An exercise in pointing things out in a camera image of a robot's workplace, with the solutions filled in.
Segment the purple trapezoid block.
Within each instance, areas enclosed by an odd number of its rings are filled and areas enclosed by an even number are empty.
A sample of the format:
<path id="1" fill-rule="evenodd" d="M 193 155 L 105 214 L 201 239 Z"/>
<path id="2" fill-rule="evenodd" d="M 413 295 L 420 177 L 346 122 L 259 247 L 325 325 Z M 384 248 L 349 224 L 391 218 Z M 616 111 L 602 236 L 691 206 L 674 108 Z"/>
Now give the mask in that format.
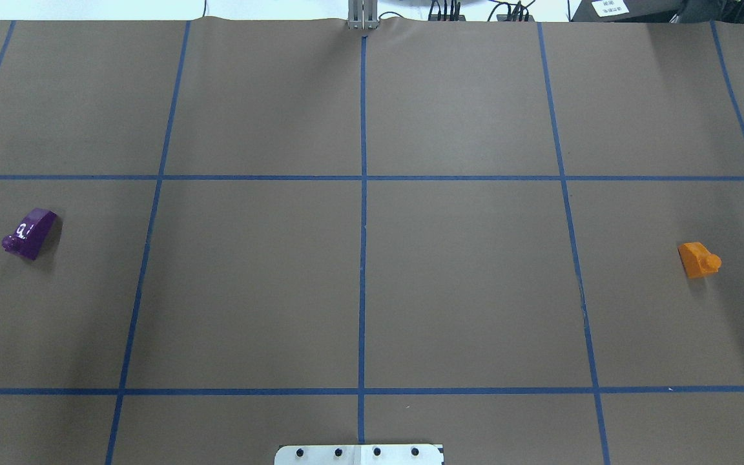
<path id="1" fill-rule="evenodd" d="M 35 261 L 57 218 L 58 215 L 48 209 L 30 210 L 13 233 L 4 236 L 3 250 L 29 261 Z"/>

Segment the orange trapezoid block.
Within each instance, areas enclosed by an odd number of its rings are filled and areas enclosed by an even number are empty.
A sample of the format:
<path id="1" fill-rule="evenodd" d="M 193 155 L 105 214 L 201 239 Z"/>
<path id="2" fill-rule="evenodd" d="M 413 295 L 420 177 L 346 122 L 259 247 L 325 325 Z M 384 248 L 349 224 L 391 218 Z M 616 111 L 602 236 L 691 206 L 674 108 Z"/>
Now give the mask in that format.
<path id="1" fill-rule="evenodd" d="M 712 253 L 702 242 L 684 242 L 678 254 L 688 279 L 699 279 L 716 274 L 721 268 L 721 257 Z"/>

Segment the black box with label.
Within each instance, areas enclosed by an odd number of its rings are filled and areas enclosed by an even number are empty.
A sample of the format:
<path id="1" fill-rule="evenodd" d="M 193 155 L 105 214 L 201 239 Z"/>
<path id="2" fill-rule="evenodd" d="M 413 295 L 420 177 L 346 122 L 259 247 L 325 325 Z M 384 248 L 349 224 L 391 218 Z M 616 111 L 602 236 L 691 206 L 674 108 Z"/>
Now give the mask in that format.
<path id="1" fill-rule="evenodd" d="M 744 1 L 577 1 L 571 23 L 744 24 Z"/>

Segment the grey aluminium frame post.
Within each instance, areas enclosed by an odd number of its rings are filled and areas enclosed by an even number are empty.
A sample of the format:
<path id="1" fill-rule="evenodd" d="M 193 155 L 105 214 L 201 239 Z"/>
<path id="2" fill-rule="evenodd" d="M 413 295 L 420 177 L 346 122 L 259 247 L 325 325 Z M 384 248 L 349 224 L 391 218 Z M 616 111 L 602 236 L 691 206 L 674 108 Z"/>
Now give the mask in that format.
<path id="1" fill-rule="evenodd" d="M 349 30 L 374 30 L 380 26 L 377 0 L 348 0 L 347 6 Z"/>

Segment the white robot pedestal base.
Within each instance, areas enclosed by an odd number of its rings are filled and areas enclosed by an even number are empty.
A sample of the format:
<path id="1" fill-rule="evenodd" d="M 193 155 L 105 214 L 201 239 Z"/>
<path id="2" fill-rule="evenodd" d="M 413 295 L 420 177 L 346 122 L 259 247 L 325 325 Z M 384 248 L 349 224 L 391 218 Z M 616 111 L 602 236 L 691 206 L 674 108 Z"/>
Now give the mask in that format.
<path id="1" fill-rule="evenodd" d="M 434 444 L 289 445 L 278 448 L 274 464 L 444 464 Z"/>

